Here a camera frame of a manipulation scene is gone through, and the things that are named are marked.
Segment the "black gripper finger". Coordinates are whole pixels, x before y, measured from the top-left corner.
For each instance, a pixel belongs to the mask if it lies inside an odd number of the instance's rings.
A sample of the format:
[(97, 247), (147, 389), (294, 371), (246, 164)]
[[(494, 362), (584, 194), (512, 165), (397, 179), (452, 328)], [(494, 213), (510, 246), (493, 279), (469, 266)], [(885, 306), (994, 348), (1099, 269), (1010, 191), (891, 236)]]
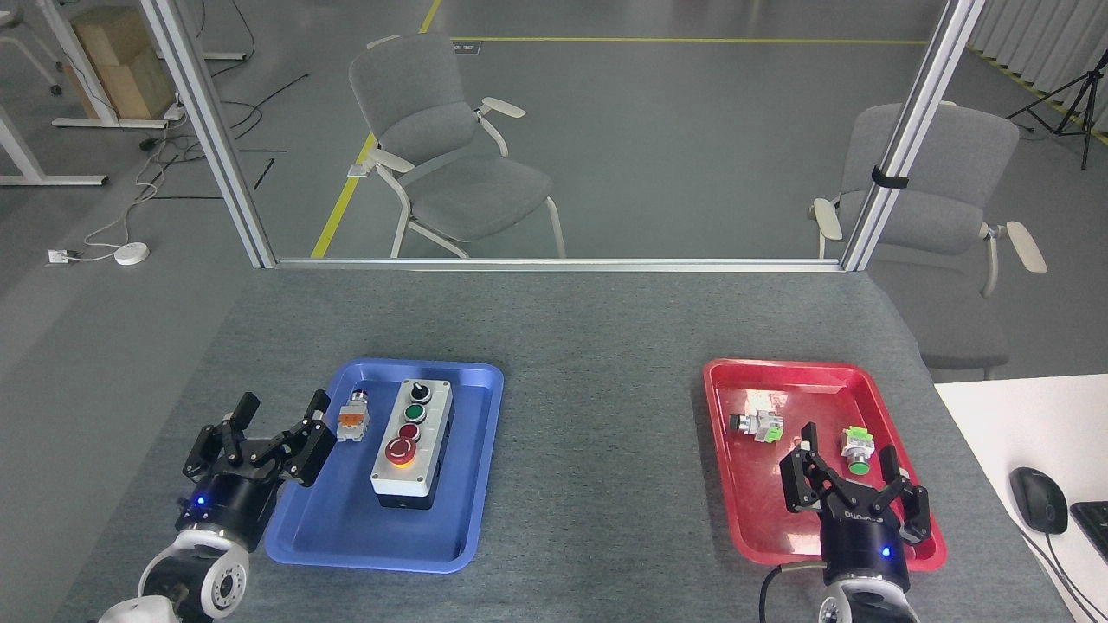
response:
[(780, 461), (783, 499), (790, 513), (814, 509), (825, 491), (847, 500), (842, 478), (819, 456), (815, 437), (815, 422), (808, 422), (801, 430), (801, 441)]
[(255, 394), (244, 394), (232, 413), (226, 413), (216, 425), (202, 426), (189, 455), (182, 468), (182, 474), (193, 482), (199, 482), (220, 469), (237, 468), (242, 458), (244, 431), (257, 413), (261, 402)]
[(250, 464), (247, 478), (260, 482), (289, 478), (300, 486), (315, 484), (337, 442), (336, 435), (325, 422), (329, 406), (329, 395), (318, 389), (301, 421), (293, 429), (274, 435), (269, 440), (252, 440), (247, 449)]
[(894, 499), (901, 500), (903, 520), (899, 535), (911, 545), (927, 541), (931, 537), (927, 489), (911, 481), (907, 470), (899, 463), (895, 446), (879, 450), (879, 461), (884, 486), (878, 493), (878, 514), (889, 510)]

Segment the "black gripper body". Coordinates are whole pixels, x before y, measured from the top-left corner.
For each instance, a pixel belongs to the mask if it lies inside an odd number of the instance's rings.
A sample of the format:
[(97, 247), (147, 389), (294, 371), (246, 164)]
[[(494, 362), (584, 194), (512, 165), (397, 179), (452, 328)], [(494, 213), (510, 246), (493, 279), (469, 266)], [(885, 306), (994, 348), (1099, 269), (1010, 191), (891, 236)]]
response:
[(903, 591), (910, 590), (897, 514), (888, 509), (874, 515), (866, 505), (850, 509), (839, 499), (827, 499), (821, 502), (819, 515), (827, 585), (848, 575), (878, 576)]
[(177, 520), (178, 530), (224, 532), (248, 553), (256, 551), (283, 486), (280, 467), (242, 464), (201, 478)]

